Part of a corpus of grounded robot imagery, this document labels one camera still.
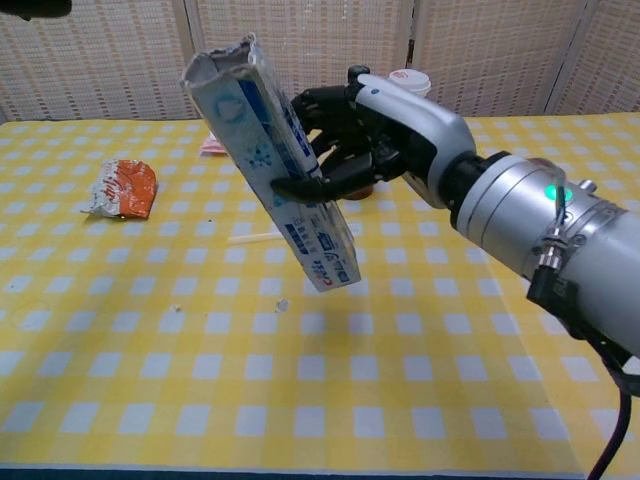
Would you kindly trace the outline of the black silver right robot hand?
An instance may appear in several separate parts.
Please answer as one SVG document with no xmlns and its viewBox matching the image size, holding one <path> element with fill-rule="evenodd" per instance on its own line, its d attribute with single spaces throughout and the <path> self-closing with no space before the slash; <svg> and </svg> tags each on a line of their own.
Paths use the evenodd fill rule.
<svg viewBox="0 0 640 480">
<path fill-rule="evenodd" d="M 344 199 L 406 176 L 424 201 L 442 209 L 446 201 L 439 188 L 445 172 L 476 155 L 461 116 L 365 66 L 350 67 L 344 85 L 303 91 L 292 106 L 305 132 L 318 131 L 311 147 L 325 157 L 317 177 L 272 181 L 275 192 L 300 203 Z"/>
</svg>

